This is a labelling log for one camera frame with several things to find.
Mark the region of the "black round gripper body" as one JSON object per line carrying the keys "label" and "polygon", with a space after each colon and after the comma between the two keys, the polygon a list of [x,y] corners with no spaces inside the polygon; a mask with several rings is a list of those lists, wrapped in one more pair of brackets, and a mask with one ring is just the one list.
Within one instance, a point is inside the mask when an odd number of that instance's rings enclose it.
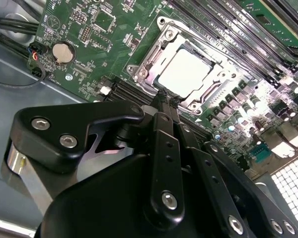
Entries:
{"label": "black round gripper body", "polygon": [[221,238],[206,194],[182,172],[185,215],[160,231],[144,215],[149,161],[126,158],[61,192],[46,211],[38,238]]}

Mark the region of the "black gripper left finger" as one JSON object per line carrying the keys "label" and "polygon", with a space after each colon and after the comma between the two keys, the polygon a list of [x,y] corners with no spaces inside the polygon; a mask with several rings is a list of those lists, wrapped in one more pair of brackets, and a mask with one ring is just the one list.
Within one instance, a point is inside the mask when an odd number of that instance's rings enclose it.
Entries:
{"label": "black gripper left finger", "polygon": [[44,215],[61,192],[78,183],[73,177],[89,151],[90,135],[95,135],[100,153],[134,148],[126,158],[145,156],[149,161],[146,219],[152,225],[178,225],[184,219],[185,200],[175,131],[171,100],[159,92],[148,111],[126,100],[25,108],[14,116],[11,148],[34,169],[30,178],[21,176],[24,184],[38,181],[48,193],[44,197],[37,188],[30,189]]}

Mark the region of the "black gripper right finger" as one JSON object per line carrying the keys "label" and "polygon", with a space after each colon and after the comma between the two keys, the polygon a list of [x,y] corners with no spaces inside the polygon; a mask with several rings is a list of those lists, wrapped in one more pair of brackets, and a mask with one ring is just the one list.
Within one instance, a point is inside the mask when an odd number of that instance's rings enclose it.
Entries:
{"label": "black gripper right finger", "polygon": [[199,143],[190,127],[180,122],[180,99],[171,100],[171,115],[180,142],[181,163],[192,171],[192,198],[208,234],[215,238],[298,238],[298,228],[211,141]]}

